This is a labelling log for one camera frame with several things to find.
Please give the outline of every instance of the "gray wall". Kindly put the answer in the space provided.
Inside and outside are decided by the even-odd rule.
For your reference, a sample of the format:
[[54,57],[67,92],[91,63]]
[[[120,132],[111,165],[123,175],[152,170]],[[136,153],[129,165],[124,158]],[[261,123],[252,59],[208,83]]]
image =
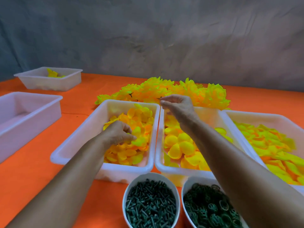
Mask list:
[[41,66],[304,91],[304,0],[0,0],[0,80]]

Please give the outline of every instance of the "hand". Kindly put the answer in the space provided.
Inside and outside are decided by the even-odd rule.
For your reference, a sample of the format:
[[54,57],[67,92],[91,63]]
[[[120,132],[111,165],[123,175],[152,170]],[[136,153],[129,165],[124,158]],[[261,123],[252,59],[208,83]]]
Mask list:
[[123,142],[136,140],[136,137],[131,134],[132,130],[129,125],[124,122],[116,121],[109,125],[103,132],[102,136],[109,141],[111,145],[118,145]]
[[160,99],[160,104],[164,109],[169,109],[180,124],[181,129],[187,134],[191,134],[190,126],[199,121],[199,117],[194,111],[194,107],[189,96],[169,95]]

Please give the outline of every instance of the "person's left hand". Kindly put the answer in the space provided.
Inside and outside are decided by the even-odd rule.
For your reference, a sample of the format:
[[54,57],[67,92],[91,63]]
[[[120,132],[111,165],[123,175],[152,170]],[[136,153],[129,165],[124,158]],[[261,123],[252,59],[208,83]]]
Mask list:
[[131,133],[132,130],[128,124],[116,121],[102,132],[102,136],[109,141],[110,145],[118,145],[119,143],[136,140],[136,137]]

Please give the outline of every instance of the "forearm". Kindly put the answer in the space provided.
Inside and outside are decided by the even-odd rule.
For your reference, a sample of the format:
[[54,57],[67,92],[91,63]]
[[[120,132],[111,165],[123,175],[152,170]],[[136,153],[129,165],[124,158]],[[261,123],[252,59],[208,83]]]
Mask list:
[[72,227],[109,148],[101,135],[82,146],[7,227]]
[[201,121],[196,142],[235,208],[250,227],[303,227],[304,197]]

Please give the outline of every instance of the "orange tablecloth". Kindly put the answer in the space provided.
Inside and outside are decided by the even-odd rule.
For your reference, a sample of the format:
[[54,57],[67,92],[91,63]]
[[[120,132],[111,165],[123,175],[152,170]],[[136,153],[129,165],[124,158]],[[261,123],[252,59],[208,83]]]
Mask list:
[[[62,168],[50,162],[51,153],[96,108],[99,94],[112,94],[122,86],[140,84],[145,79],[97,74],[82,74],[82,83],[67,92],[28,90],[19,79],[0,83],[0,96],[10,92],[62,95],[62,117],[14,155],[0,164],[0,228],[8,222]],[[230,108],[281,114],[304,128],[304,93],[224,86]],[[127,184],[93,182],[74,227],[127,227],[122,213],[122,199]],[[181,210],[177,228],[183,227]]]

